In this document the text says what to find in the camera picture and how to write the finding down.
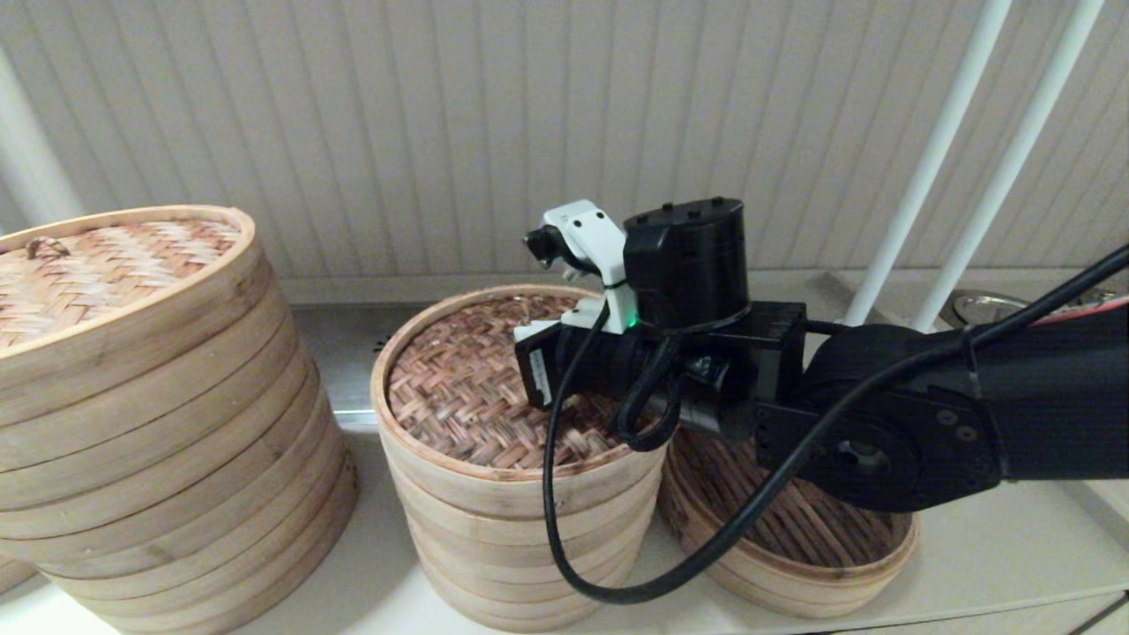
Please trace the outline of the dark woven bamboo steamer lid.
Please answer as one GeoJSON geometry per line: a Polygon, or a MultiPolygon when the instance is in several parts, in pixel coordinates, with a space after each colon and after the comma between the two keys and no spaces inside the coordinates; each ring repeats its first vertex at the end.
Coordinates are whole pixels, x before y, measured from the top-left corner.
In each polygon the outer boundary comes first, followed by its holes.
{"type": "MultiPolygon", "coordinates": [[[[585,297],[575,287],[491,287],[427,308],[391,338],[371,371],[393,461],[415,486],[483,516],[541,519],[549,414],[532,407],[513,353],[513,331],[554,320],[585,297]]],[[[663,451],[625,446],[612,423],[618,403],[564,401],[554,451],[557,516],[574,530],[583,513],[649,511],[663,451]]]]}

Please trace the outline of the narrow bamboo steamer stack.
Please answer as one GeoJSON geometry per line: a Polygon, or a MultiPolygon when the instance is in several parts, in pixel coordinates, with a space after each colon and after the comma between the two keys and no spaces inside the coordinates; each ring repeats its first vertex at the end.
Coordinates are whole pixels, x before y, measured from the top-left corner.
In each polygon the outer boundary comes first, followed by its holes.
{"type": "MultiPolygon", "coordinates": [[[[543,519],[469,513],[439,501],[390,466],[408,531],[437,594],[495,630],[559,630],[601,609],[578,594],[553,563],[543,519]]],[[[620,586],[632,573],[660,490],[660,466],[624,493],[559,515],[569,564],[597,586],[620,586]]]]}

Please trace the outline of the single bamboo steamer tray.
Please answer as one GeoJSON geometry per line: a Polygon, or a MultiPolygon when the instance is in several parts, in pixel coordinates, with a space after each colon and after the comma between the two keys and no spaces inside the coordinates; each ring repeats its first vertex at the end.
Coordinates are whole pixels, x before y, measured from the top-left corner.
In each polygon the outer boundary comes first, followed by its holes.
{"type": "MultiPolygon", "coordinates": [[[[662,517],[693,554],[733,517],[767,470],[754,443],[679,430],[662,466],[662,517]]],[[[826,619],[858,611],[896,579],[924,523],[831,498],[795,479],[707,574],[730,594],[777,612],[826,619]]]]}

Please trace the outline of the round stainless steel pot lid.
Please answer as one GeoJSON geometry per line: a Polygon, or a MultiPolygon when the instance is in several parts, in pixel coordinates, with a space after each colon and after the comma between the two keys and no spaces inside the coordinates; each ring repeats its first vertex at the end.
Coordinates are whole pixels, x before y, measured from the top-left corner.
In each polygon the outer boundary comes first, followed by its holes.
{"type": "Polygon", "coordinates": [[[987,325],[1010,318],[1027,308],[1031,301],[995,292],[970,288],[953,290],[939,311],[939,318],[952,328],[987,325]]]}

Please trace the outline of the tall wide bamboo steamer stack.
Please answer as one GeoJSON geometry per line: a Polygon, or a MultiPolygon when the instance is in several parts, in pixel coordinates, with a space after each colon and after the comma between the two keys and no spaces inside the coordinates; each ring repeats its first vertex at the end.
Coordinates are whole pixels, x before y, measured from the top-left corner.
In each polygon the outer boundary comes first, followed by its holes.
{"type": "Polygon", "coordinates": [[[344,445],[263,287],[0,403],[0,554],[129,635],[227,635],[310,577],[355,511],[344,445]]]}

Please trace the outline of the light woven bamboo steamer lid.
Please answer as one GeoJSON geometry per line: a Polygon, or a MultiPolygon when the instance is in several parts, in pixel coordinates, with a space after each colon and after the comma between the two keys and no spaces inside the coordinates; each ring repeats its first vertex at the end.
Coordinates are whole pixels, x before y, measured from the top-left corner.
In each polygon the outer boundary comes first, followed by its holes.
{"type": "Polygon", "coordinates": [[[93,397],[285,305],[250,214],[142,206],[0,237],[0,427],[93,397]]]}

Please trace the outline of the stainless steel steam plate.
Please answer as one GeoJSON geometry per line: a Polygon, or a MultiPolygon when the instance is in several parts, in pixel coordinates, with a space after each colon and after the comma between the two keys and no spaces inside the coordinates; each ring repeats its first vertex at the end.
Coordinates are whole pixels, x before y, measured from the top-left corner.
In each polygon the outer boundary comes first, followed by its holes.
{"type": "Polygon", "coordinates": [[[379,417],[371,406],[375,362],[392,336],[415,318],[421,304],[327,304],[294,308],[323,386],[344,430],[375,430],[379,417]]]}

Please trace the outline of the white metal pole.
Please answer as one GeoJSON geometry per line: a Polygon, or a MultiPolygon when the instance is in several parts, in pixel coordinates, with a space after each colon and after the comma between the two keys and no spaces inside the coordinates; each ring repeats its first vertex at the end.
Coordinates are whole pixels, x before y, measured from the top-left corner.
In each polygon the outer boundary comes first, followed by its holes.
{"type": "Polygon", "coordinates": [[[844,314],[842,320],[844,325],[863,325],[870,315],[875,302],[878,301],[879,292],[886,285],[893,266],[905,245],[908,234],[914,227],[916,218],[924,209],[924,201],[927,200],[951,145],[968,114],[968,106],[975,96],[977,85],[983,77],[984,67],[991,60],[1012,2],[1013,0],[984,0],[983,10],[977,18],[975,28],[968,41],[968,47],[945,95],[931,133],[924,145],[919,160],[916,162],[914,173],[908,180],[895,214],[889,221],[878,249],[875,250],[870,266],[864,275],[863,285],[855,292],[844,314]]]}
{"type": "Polygon", "coordinates": [[[939,318],[945,301],[955,290],[960,278],[968,270],[972,258],[975,256],[975,250],[979,249],[984,235],[991,229],[992,221],[1000,212],[1016,179],[1019,177],[1025,162],[1029,160],[1029,154],[1032,153],[1047,120],[1059,101],[1065,84],[1073,75],[1073,68],[1080,59],[1080,52],[1088,44],[1089,32],[1094,29],[1105,1],[1075,0],[1073,15],[1070,15],[1070,19],[1053,49],[1053,54],[1047,63],[1036,92],[1029,101],[1027,108],[1024,108],[1016,132],[1013,133],[991,180],[984,185],[983,195],[968,218],[965,228],[960,233],[960,237],[934,280],[931,289],[916,311],[914,320],[911,322],[911,327],[916,330],[926,333],[934,331],[935,320],[939,318]]]}

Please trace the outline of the thick white pipe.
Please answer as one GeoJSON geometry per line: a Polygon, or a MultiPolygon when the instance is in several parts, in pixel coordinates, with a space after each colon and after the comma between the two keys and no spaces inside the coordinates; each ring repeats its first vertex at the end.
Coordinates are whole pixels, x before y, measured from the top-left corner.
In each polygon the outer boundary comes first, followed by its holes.
{"type": "Polygon", "coordinates": [[[5,47],[0,47],[0,176],[35,226],[87,212],[5,47]]]}

